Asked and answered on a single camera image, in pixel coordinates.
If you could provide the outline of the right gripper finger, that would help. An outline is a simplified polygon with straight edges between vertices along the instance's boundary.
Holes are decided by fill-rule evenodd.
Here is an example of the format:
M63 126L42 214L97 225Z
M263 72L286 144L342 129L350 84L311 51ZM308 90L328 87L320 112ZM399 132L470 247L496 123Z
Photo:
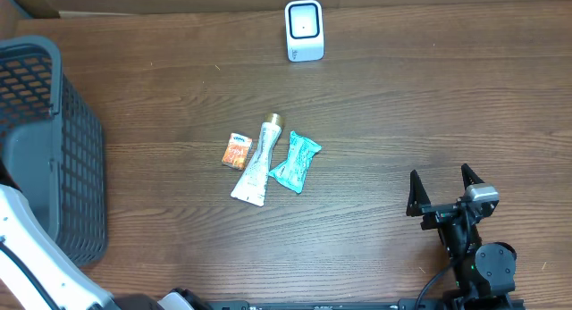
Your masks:
M431 206L423 183L416 170L410 173L410 190L406 215L423 215L424 209Z
M461 174L465 189L471 185L484 183L484 181L470 168L467 163L461 165Z

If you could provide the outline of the teal snack packet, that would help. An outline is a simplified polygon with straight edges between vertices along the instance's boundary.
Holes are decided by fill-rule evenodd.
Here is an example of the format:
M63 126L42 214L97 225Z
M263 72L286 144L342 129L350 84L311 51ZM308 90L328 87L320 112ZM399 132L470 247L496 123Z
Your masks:
M300 194L313 157L321 150L322 147L312 139L292 131L286 160L269 171L269 176L285 188Z

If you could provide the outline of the white tube gold cap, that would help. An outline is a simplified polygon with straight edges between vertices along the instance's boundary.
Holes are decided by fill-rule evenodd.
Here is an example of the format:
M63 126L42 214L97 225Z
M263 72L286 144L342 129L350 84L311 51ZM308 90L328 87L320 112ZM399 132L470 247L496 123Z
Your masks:
M282 134L283 118L268 113L261 125L257 148L231 192L231 197L256 206L265 204L273 148Z

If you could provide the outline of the orange tissue pack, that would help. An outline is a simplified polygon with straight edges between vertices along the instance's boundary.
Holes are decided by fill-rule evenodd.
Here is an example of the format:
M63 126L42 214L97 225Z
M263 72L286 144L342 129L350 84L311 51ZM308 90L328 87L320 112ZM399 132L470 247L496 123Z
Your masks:
M232 133L222 158L222 164L233 169L243 170L249 151L252 147L252 139L238 133Z

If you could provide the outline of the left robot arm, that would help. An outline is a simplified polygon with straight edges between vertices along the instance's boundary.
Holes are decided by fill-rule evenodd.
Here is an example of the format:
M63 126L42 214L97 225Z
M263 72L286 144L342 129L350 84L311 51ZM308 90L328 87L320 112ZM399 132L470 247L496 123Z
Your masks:
M1 167L1 280L26 309L200 310L209 305L187 289L160 300L115 297L86 276L47 235L28 199Z

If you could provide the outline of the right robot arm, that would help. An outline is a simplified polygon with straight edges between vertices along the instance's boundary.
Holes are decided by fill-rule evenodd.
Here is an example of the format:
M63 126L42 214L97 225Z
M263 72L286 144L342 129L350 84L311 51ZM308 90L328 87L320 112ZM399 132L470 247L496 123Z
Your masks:
M456 202L433 205L417 173L410 173L406 215L422 218L422 230L437 230L449 264L422 288L412 309L524 309L525 302L513 299L516 289L517 252L505 242L484 244L478 223L496 210L497 189L483 181L465 163L461 166L464 194ZM447 272L453 272L457 287L440 298L428 298L428 290Z

